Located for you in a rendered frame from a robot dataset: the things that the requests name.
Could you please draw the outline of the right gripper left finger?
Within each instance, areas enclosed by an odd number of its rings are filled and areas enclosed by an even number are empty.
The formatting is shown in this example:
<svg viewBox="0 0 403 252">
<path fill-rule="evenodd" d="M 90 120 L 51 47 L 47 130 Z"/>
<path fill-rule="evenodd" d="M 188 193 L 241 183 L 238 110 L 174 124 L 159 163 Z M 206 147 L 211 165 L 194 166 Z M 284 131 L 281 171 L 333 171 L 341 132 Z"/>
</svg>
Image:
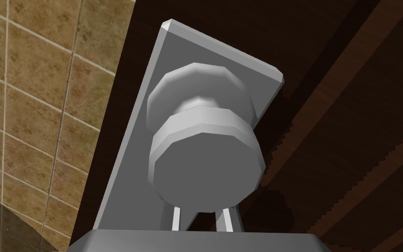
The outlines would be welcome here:
<svg viewBox="0 0 403 252">
<path fill-rule="evenodd" d="M 181 209 L 170 203 L 164 202 L 161 215 L 160 230 L 179 231 L 181 221 Z"/>
</svg>

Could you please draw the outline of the grey round door knob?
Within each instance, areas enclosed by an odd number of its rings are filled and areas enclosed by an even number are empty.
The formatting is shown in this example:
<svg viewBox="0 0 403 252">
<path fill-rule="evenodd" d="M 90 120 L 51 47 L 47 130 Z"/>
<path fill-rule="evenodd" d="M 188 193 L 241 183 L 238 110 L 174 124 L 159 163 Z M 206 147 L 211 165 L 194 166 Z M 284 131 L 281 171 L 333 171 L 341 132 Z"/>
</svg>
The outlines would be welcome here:
<svg viewBox="0 0 403 252">
<path fill-rule="evenodd" d="M 160 230 L 164 202 L 197 213 L 237 206 L 265 162 L 254 128 L 281 71 L 174 19 L 162 23 L 93 229 Z"/>
</svg>

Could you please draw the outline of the dark brown wooden door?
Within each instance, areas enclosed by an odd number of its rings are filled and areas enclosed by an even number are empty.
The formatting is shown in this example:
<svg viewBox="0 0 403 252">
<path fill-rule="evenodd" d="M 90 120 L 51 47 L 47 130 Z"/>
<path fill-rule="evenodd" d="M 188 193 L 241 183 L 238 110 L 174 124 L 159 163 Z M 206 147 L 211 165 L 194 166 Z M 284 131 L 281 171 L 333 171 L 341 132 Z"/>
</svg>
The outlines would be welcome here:
<svg viewBox="0 0 403 252">
<path fill-rule="evenodd" d="M 135 0 L 73 228 L 90 231 L 160 25 L 175 19 L 278 68 L 255 133 L 267 168 L 247 233 L 331 252 L 403 252 L 403 0 Z"/>
</svg>

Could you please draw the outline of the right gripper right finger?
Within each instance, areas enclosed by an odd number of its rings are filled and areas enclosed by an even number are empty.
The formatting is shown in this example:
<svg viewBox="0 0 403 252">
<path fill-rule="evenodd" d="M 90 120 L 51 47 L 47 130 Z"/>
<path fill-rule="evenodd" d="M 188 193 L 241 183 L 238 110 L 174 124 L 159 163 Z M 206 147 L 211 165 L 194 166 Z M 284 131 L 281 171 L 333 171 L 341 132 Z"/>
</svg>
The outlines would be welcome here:
<svg viewBox="0 0 403 252">
<path fill-rule="evenodd" d="M 244 232 L 238 206 L 215 212 L 216 231 Z"/>
</svg>

